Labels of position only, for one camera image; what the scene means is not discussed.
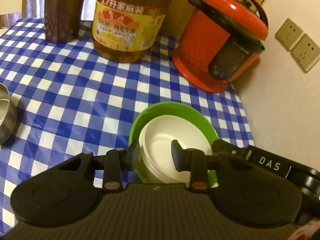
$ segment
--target table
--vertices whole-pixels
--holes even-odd
[[[83,151],[126,148],[134,119],[153,103],[192,106],[223,140],[254,144],[233,87],[212,94],[191,85],[171,61],[177,45],[177,38],[158,36],[140,62],[118,64],[94,50],[91,22],[82,22],[78,39],[67,44],[45,40],[43,19],[21,19],[0,37],[0,82],[18,111],[13,135],[0,149],[1,234],[17,223],[10,206],[17,184]],[[124,184],[136,177],[124,172]],[[94,185],[101,184],[97,172]]]

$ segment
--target yellow label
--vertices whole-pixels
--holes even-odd
[[[165,17],[155,11],[122,1],[97,0],[92,35],[110,49],[128,52],[148,49]]]

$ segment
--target metal bowl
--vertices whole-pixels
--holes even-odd
[[[17,122],[17,109],[5,85],[0,83],[0,145],[12,134]]]

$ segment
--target wall socket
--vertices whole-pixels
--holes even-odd
[[[291,19],[286,19],[280,29],[276,32],[276,39],[288,50],[297,44],[303,36],[303,30]]]
[[[320,60],[320,48],[307,34],[304,34],[291,50],[291,55],[303,71],[308,72]]]

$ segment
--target blue and white checkered tablecloth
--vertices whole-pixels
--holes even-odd
[[[170,55],[178,39],[158,36],[143,60],[118,64],[99,57],[91,22],[77,40],[51,44],[43,19],[22,19],[0,37],[0,82],[17,106],[13,135],[0,149],[0,232],[17,220],[10,196],[17,184],[83,151],[104,155],[126,148],[133,120],[159,101],[182,102],[200,111],[220,138],[253,145],[234,89],[220,94],[197,89],[175,69]],[[123,173],[124,182],[135,173]],[[96,173],[96,186],[102,173]]]

